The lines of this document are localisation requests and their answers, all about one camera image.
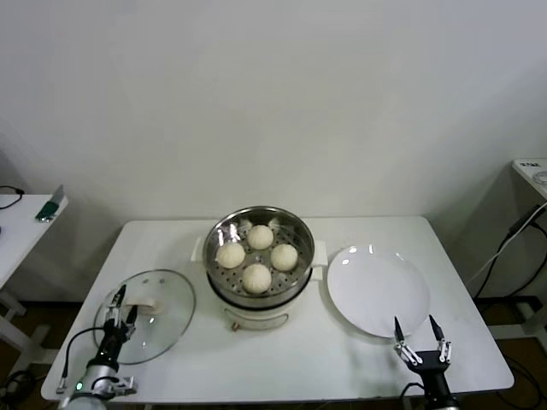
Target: table leg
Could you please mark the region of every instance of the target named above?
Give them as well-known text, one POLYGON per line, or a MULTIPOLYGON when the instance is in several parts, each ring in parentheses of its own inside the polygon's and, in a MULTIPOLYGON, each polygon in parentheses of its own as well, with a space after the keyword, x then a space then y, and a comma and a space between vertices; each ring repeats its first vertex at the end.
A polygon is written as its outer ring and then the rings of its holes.
POLYGON ((44 365, 53 363, 59 350, 40 346, 49 330, 49 326, 39 325, 29 337, 9 323, 7 319, 0 317, 0 339, 21 352, 10 373, 25 370, 31 363, 44 365))
POLYGON ((522 325, 488 326, 492 336, 496 340, 535 337, 547 352, 547 331, 544 328, 547 322, 547 307, 542 307, 536 313, 527 303, 517 303, 517 307, 526 321, 522 325))
POLYGON ((0 303, 3 304, 9 311, 6 313, 4 318, 7 320, 12 320, 12 318, 17 314, 22 316, 26 313, 26 309, 23 305, 19 303, 10 293, 6 290, 0 291, 0 303))

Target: black cable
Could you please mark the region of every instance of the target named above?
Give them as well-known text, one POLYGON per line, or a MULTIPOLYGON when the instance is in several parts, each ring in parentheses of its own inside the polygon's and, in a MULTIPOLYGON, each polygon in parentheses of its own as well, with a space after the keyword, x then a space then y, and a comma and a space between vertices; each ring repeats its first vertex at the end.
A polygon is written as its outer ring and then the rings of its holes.
MULTIPOLYGON (((540 231, 545 239, 547 239, 547 232, 545 231, 544 228, 542 228, 541 226, 539 226, 538 224, 536 224, 535 222, 533 224, 530 224, 530 226, 532 228, 535 228, 537 229, 538 231, 540 231)), ((544 269, 545 267, 545 264, 547 264, 547 251, 545 251, 545 256, 544 256, 544 259, 542 260, 541 262, 541 265, 539 265, 538 269, 536 269, 536 272, 532 275, 531 278, 529 278, 519 289, 517 290, 513 290, 511 293, 509 293, 507 296, 504 296, 504 297, 511 297, 511 296, 514 296, 516 295, 517 293, 519 293, 521 290, 523 290, 524 288, 526 288, 531 282, 533 282, 538 276, 539 274, 541 273, 541 271, 544 269)))
POLYGON ((19 370, 6 378, 3 382, 3 395, 0 396, 0 403, 9 407, 15 407, 15 403, 26 399, 34 390, 36 378, 28 370, 19 370))
POLYGON ((110 380, 111 382, 118 383, 120 380, 118 378, 115 378, 114 376, 101 376, 100 378, 96 378, 93 380, 93 383, 91 383, 91 391, 95 389, 95 384, 100 382, 101 380, 110 380))
MULTIPOLYGON (((511 238, 511 236, 508 234, 503 240, 502 242, 499 244, 499 246, 497 247, 497 250, 496 250, 496 254, 503 248, 503 245, 511 238)), ((490 276, 492 275, 492 270, 494 269, 494 266, 496 265, 496 262, 497 262, 497 258, 499 257, 496 256, 491 264, 490 264, 490 267, 488 268, 488 273, 486 274, 486 277, 485 277, 485 280, 483 281, 482 285, 480 286, 479 288, 479 291, 477 292, 477 294, 474 296, 474 300, 476 300, 479 295, 480 295, 480 292, 482 292, 482 290, 485 288, 486 284, 488 283, 488 280, 490 279, 490 276)))
POLYGON ((87 329, 84 329, 83 331, 79 331, 74 336, 71 337, 70 342, 68 342, 67 351, 65 352, 65 364, 62 367, 62 378, 66 378, 68 376, 68 354, 70 352, 70 347, 72 346, 72 343, 74 339, 80 335, 83 335, 84 333, 87 333, 88 331, 101 331, 102 327, 90 327, 87 329))
POLYGON ((538 380, 533 376, 532 372, 530 372, 522 363, 520 363, 518 360, 513 359, 512 357, 507 356, 506 354, 503 355, 505 360, 510 360, 513 363, 515 363, 517 366, 521 368, 523 372, 525 372, 529 378, 531 378, 534 383, 538 386, 538 392, 539 394, 544 398, 545 401, 547 401, 547 395, 541 390, 541 386, 538 382, 538 380))
MULTIPOLYGON (((535 222, 531 223, 529 225, 530 227, 532 228, 535 228, 537 229, 538 231, 540 231, 543 236, 545 237, 545 239, 547 239, 547 231, 545 231, 544 228, 542 228, 541 226, 539 226, 538 224, 536 224, 535 222)), ((520 291, 524 290, 526 287, 528 287, 534 280, 536 280, 536 278, 541 274, 541 272, 544 270, 544 267, 545 265, 547 265, 547 250, 545 251, 545 256, 544 256, 544 259, 541 261, 541 264, 538 266, 538 268, 536 269, 536 271, 533 273, 533 275, 523 284, 521 285, 518 289, 516 290, 513 290, 511 293, 509 293, 508 295, 506 296, 503 296, 503 299, 509 299, 510 297, 512 296, 515 296, 517 293, 519 293, 520 291)), ((494 306, 495 303, 492 303, 486 307, 484 307, 480 312, 481 313, 484 313, 486 312, 488 309, 490 309, 492 306, 494 306)))
POLYGON ((419 387, 420 389, 422 390, 425 390, 424 389, 424 386, 422 386, 421 384, 419 383, 409 383, 407 384, 406 386, 404 386, 404 389, 403 391, 401 392, 401 395, 399 396, 399 401, 403 401, 403 398, 404 398, 404 395, 406 394, 407 390, 410 389, 411 387, 419 387))
POLYGON ((13 207, 18 201, 20 201, 25 195, 25 191, 20 188, 15 188, 11 185, 0 185, 0 189, 2 188, 10 188, 11 190, 15 191, 15 194, 19 195, 19 198, 17 198, 15 201, 11 202, 9 205, 6 205, 5 207, 0 207, 0 209, 8 209, 9 207, 13 207))
POLYGON ((522 405, 519 405, 519 404, 514 404, 512 401, 509 401, 508 399, 503 397, 501 393, 496 393, 496 395, 500 398, 501 401, 503 401, 508 406, 511 406, 513 408, 517 408, 519 410, 533 410, 535 408, 538 408, 541 405, 543 400, 547 400, 545 398, 545 395, 544 395, 543 391, 541 390, 541 386, 539 385, 538 380, 518 360, 515 360, 515 359, 513 359, 513 358, 511 358, 511 357, 509 357, 505 354, 503 355, 503 357, 506 360, 512 361, 513 363, 515 363, 516 365, 518 365, 520 367, 520 368, 518 368, 518 367, 512 366, 508 363, 509 368, 511 369, 512 372, 520 374, 523 378, 525 378, 528 381, 528 383, 530 383, 533 386, 533 388, 536 390, 536 393, 537 393, 538 397, 537 397, 534 404, 532 404, 530 406, 522 406, 522 405))

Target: white plate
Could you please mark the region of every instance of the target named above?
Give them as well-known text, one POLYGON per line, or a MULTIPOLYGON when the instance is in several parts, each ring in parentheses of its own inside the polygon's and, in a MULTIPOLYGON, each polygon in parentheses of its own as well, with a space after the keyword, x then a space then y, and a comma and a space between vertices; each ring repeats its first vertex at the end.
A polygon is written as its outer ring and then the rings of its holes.
POLYGON ((409 335, 429 314, 429 289, 420 271, 399 253, 372 244, 338 253, 326 283, 340 313, 375 336, 394 337, 395 316, 409 335))

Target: white wall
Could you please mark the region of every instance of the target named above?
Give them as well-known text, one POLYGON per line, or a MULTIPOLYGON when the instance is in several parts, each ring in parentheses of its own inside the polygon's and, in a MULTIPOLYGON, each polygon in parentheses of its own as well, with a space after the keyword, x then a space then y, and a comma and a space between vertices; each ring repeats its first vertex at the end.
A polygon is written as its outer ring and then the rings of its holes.
MULTIPOLYGON (((505 167, 547 156, 546 13, 509 0, 4 2, 0 169, 37 193, 64 183, 72 200, 10 287, 81 299, 126 221, 257 203, 425 214, 468 277, 538 200, 505 167)), ((527 275, 532 251, 517 251, 520 276, 501 272, 491 293, 527 275)))

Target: electric steamer pot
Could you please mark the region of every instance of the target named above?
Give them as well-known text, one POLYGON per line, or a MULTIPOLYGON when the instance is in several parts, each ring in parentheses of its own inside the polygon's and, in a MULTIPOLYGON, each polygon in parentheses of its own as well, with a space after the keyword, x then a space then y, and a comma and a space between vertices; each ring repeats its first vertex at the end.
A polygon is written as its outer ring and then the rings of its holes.
POLYGON ((295 214, 280 208, 250 207, 229 214, 213 226, 203 244, 203 261, 211 287, 222 300, 236 308, 264 311, 285 305, 303 291, 311 277, 314 252, 311 231, 295 214), (256 250, 247 243, 249 230, 256 225, 272 229, 269 248, 256 250), (243 263, 234 269, 216 262, 218 248, 228 242, 240 243, 246 253, 243 263), (282 243, 294 246, 298 252, 297 266, 289 272, 276 270, 270 261, 272 249, 282 243), (247 293, 242 284, 244 269, 253 263, 262 263, 272 273, 270 288, 260 295, 247 293))

